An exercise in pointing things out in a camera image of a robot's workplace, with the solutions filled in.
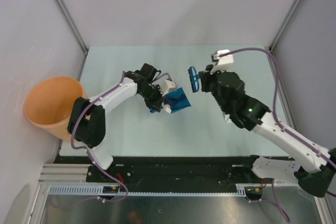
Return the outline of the dark blue twisted paper scrap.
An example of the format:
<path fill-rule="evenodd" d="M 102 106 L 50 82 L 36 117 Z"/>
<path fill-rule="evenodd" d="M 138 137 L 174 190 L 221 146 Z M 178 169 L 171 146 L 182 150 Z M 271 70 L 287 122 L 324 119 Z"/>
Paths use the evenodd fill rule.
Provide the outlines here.
<path fill-rule="evenodd" d="M 171 108 L 177 110 L 180 108 L 186 108 L 189 105 L 186 95 L 181 94 L 179 96 L 169 97 Z"/>

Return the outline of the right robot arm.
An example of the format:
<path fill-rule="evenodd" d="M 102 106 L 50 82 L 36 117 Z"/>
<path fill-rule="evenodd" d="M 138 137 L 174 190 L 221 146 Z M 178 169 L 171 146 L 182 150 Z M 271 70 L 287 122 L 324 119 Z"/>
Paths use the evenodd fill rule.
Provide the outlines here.
<path fill-rule="evenodd" d="M 213 95 L 224 115 L 240 129 L 269 140 L 286 152 L 289 160 L 258 157 L 242 169 L 243 179 L 254 183 L 273 178 L 297 183 L 305 192 L 324 197 L 335 176 L 335 150 L 307 139 L 284 124 L 265 104 L 245 92 L 245 84 L 234 72 L 215 71 L 208 65 L 198 73 L 203 92 Z"/>

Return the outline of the blue hand brush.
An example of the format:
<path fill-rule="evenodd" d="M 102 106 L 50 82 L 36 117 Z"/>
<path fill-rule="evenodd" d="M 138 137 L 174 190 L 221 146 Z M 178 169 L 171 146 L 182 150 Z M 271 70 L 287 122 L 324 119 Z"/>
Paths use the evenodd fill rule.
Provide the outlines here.
<path fill-rule="evenodd" d="M 191 84 L 191 89 L 193 93 L 199 92 L 200 90 L 200 83 L 199 83 L 199 74 L 196 70 L 195 67 L 190 66 L 188 68 L 188 75 L 189 75 L 189 79 L 190 79 L 190 84 Z"/>

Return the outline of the blue plastic dustpan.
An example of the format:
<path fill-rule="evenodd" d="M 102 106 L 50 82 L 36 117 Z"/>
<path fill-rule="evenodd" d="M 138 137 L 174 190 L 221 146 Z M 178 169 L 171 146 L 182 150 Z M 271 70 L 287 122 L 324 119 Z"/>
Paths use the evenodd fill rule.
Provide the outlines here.
<path fill-rule="evenodd" d="M 183 90 L 178 88 L 175 91 L 169 92 L 161 103 L 160 110 L 163 110 L 169 114 L 178 112 L 182 109 L 190 107 L 191 104 Z"/>

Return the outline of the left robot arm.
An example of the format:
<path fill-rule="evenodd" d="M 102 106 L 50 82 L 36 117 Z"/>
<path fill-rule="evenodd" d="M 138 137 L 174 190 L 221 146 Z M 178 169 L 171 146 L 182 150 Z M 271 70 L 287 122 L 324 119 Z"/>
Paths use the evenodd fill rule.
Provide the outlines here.
<path fill-rule="evenodd" d="M 84 149 L 92 162 L 99 167 L 98 176 L 105 182 L 115 178 L 116 169 L 111 166 L 112 154 L 108 151 L 106 138 L 107 115 L 119 104 L 135 95 L 140 95 L 149 110 L 160 112 L 172 109 L 164 105 L 166 95 L 176 88 L 169 74 L 161 84 L 155 84 L 159 71 L 145 63 L 140 70 L 123 71 L 121 80 L 110 89 L 89 99 L 75 100 L 67 131 L 71 135 L 70 144 L 75 150 Z"/>

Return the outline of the small white paper scrap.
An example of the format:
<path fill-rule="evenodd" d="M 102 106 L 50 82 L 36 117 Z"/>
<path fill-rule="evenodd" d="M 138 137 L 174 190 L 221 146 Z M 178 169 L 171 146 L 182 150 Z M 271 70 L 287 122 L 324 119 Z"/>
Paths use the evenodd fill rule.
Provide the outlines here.
<path fill-rule="evenodd" d="M 167 113 L 172 113 L 172 109 L 171 109 L 171 107 L 168 104 L 164 104 L 163 105 L 163 109 Z"/>

